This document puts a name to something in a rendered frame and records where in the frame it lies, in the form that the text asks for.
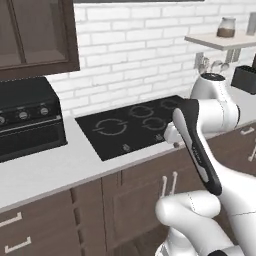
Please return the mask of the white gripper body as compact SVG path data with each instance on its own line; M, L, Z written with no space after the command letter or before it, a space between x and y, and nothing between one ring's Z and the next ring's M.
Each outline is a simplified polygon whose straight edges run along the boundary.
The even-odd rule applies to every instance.
M179 145L182 142L182 137L176 129L173 122L170 122L164 132L164 139L169 144Z

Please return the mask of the toaster oven glass door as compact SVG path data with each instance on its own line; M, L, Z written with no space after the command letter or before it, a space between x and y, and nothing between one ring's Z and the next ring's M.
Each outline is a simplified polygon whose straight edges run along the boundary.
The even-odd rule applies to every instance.
M63 121L0 134L0 163L67 145Z

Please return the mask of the black toaster oven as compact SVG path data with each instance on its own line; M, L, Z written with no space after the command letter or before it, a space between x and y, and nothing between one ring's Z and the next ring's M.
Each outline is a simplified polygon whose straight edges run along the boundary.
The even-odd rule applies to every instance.
M49 114L40 114L40 108L47 107ZM28 112L28 118L21 120L18 114ZM0 130L11 127L62 117L60 101L47 78L35 77L12 81L0 81L0 116L6 123Z

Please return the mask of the brown base cupboard door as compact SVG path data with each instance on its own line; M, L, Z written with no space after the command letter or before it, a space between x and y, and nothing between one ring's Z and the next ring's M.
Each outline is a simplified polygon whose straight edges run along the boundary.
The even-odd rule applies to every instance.
M171 181L172 173L137 166L102 178L108 251L159 224L155 203L162 193L163 176Z
M168 191L173 184L173 173L177 173L175 192L189 192L203 190L204 186L197 174L196 168L185 149L177 150L170 154L169 172L171 180L168 182Z

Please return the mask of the black induction hob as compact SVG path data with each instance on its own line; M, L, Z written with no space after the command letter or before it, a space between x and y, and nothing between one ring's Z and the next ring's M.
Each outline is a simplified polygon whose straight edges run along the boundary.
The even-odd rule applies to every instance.
M76 122L102 161L164 142L178 95L77 117Z

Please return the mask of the brown drawer front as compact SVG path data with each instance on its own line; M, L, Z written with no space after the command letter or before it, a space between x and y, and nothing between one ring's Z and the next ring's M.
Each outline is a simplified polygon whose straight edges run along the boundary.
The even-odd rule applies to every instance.
M0 214L0 222L13 218L18 212L22 220L0 228L2 238L11 235L43 234L75 227L69 191L57 193Z
M32 240L30 245L5 254L5 245L12 247L24 242L28 236ZM0 256L81 256L81 253L76 231L72 228L65 228L45 237L34 233L0 238Z
M248 135L241 135L241 130L249 127L255 129ZM256 122L240 127L234 131L208 139L209 147L215 158L224 166L243 173L256 176L256 155L248 161L255 146Z

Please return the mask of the metal utensils in pot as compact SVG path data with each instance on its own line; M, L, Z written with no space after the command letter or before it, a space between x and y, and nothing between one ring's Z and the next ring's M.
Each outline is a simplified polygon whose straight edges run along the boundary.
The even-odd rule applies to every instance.
M212 73L214 68L219 67L219 74L229 69L230 65L226 62L222 62L221 60L215 60L210 62L207 57L203 57L201 63L198 66L198 72L200 74L203 73Z

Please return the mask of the black knife block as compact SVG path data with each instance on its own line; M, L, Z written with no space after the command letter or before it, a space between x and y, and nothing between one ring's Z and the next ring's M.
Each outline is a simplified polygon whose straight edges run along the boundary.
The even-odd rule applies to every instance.
M236 67L231 85L251 95L256 95L256 69L247 65Z

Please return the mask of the glass jar with brown contents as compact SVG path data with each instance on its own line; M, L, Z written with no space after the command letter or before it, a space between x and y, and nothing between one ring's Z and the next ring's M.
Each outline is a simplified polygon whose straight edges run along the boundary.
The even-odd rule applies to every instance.
M216 36L222 38L233 38L235 35L235 18L223 17L217 29Z

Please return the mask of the grey container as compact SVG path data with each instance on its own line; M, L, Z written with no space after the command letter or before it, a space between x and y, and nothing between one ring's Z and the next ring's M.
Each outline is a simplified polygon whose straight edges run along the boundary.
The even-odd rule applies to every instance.
M255 33L256 33L256 12L251 12L246 34L253 36Z

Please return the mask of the dark brown cupboard glass door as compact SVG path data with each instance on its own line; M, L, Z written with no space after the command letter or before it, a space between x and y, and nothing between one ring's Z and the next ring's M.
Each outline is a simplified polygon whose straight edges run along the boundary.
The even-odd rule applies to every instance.
M29 65L52 65L49 74L79 66L73 0L11 0Z
M17 44L6 0L0 0L0 67L19 63Z

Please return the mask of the grey shelf bracket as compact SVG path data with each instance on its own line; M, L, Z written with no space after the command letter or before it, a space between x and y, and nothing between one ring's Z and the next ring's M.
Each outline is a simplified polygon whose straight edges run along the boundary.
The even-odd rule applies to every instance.
M230 49L226 54L226 63L233 63L239 60L241 49Z

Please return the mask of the white wall shelf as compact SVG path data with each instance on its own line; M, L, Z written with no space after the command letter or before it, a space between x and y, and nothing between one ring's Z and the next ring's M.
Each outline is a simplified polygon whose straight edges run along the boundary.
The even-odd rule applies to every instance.
M187 35L184 40L221 51L256 46L256 34L250 36L245 31L236 31L233 38L222 38L215 33L208 33Z

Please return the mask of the dark brown wall cupboard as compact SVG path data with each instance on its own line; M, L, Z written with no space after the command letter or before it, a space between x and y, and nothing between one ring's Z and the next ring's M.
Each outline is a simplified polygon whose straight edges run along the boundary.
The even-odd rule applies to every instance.
M29 65L25 63L24 54L22 52L21 39L18 33L17 22L15 21L15 14L12 3L11 0L6 1L8 5L8 10L10 12L12 27L17 44L19 63L12 66L0 67L0 80L35 77L40 75L51 75L49 74L49 71L52 70L52 65Z

